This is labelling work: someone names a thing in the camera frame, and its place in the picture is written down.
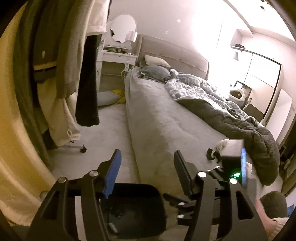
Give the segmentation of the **person's right hand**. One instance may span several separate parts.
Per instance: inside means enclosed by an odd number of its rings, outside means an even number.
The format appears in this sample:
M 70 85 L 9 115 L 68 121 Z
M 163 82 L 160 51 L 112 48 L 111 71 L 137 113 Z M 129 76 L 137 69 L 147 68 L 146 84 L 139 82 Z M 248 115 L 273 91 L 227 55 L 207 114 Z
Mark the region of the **person's right hand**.
M 272 220 L 269 218 L 264 210 L 264 207 L 261 203 L 261 201 L 257 198 L 255 201 L 255 208 L 256 211 L 261 219 L 261 222 L 263 224 L 263 227 L 266 231 L 266 234 L 270 236 L 274 230 L 276 229 L 278 222 L 276 220 Z

